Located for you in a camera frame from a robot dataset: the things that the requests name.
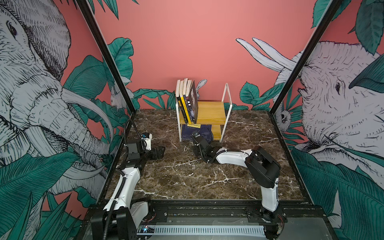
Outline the purple portrait cover book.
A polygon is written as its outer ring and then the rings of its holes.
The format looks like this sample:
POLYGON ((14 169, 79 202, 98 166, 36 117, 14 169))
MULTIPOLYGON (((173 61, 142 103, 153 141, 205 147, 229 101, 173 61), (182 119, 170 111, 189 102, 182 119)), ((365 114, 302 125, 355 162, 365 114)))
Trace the purple portrait cover book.
POLYGON ((184 97, 185 97, 185 100, 186 100, 186 103, 187 103, 187 108, 188 108, 188 112, 189 112, 189 115, 190 115, 190 118, 191 118, 191 124, 193 124, 194 123, 194 121, 193 121, 193 118, 192 118, 192 115, 191 115, 191 106, 190 106, 190 100, 189 100, 189 92, 190 92, 190 83, 191 83, 191 81, 188 79, 188 83, 187 83, 187 89, 185 90, 185 95, 184 95, 184 97))

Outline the black book with gold title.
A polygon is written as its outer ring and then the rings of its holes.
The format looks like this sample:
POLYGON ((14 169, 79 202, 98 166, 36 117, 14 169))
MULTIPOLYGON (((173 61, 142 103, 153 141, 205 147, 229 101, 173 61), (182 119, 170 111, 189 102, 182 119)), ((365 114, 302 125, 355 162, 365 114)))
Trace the black book with gold title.
POLYGON ((182 103, 181 95, 180 95, 180 86, 181 86, 181 80, 178 80, 177 81, 177 86, 176 86, 175 94, 176 94, 176 99, 178 101, 178 105, 180 107, 182 116, 184 118, 184 122, 185 122, 185 124, 187 124, 188 123, 188 119, 187 119, 187 116, 186 116, 186 113, 185 113, 185 110, 184 110, 184 106, 183 106, 183 103, 182 103))

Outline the dark wolf eye book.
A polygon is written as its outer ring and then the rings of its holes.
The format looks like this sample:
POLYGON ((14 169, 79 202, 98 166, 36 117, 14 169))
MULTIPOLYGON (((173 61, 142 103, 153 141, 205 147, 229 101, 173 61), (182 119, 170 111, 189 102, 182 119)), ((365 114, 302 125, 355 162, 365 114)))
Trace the dark wolf eye book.
POLYGON ((198 100, 197 100, 197 93, 196 93, 196 86, 195 86, 195 81, 190 80, 190 92, 189 92, 189 100, 190 100, 190 106, 191 106, 191 115, 193 118, 194 123, 197 123, 197 118, 198 118, 198 100))

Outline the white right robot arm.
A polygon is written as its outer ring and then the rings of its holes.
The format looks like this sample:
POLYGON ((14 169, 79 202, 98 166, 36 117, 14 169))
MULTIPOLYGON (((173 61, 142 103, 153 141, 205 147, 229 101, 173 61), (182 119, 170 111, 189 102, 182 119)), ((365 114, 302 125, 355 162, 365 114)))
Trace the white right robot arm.
POLYGON ((284 222, 284 212, 279 206, 278 184, 281 166, 261 146, 248 150, 231 150, 213 147, 200 135, 192 136, 194 154, 208 164, 245 167, 261 186, 262 206, 260 217, 267 223, 284 222))

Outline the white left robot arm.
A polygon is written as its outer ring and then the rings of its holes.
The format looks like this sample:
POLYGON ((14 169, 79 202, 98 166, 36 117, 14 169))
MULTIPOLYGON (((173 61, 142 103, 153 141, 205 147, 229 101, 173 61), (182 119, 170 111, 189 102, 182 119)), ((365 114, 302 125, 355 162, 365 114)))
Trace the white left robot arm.
POLYGON ((153 148, 149 138, 129 141, 124 146, 127 155, 122 165, 116 168, 120 178, 113 195, 91 219, 94 240, 106 240, 110 232, 116 232, 119 240, 136 240, 137 229, 149 213, 148 202, 131 203, 133 194, 146 162, 163 159, 166 148, 153 148))

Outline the yellow cartoon cover book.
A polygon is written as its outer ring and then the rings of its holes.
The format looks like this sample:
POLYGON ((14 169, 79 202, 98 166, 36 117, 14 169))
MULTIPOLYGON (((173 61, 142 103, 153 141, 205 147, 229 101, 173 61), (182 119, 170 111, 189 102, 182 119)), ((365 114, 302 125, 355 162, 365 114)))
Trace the yellow cartoon cover book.
POLYGON ((188 108, 187 108, 187 103, 186 103, 186 100, 185 100, 185 90, 187 89, 187 83, 188 83, 188 79, 185 78, 184 80, 181 81, 180 83, 180 88, 179 88, 179 95, 180 95, 180 98, 181 98, 181 101, 182 101, 182 106, 183 106, 183 111, 184 111, 184 115, 185 115, 185 121, 186 121, 186 124, 191 124, 191 118, 190 118, 190 115, 189 115, 189 112, 188 112, 188 108))

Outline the blue book yellow label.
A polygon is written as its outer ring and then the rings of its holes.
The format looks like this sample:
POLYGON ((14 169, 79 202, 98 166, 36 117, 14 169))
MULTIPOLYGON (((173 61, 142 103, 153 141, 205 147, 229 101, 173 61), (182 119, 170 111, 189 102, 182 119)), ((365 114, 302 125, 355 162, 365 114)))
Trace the blue book yellow label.
POLYGON ((192 141, 192 135, 201 135, 209 143, 214 140, 212 125, 200 125, 199 127, 191 127, 189 125, 182 126, 182 141, 192 141))

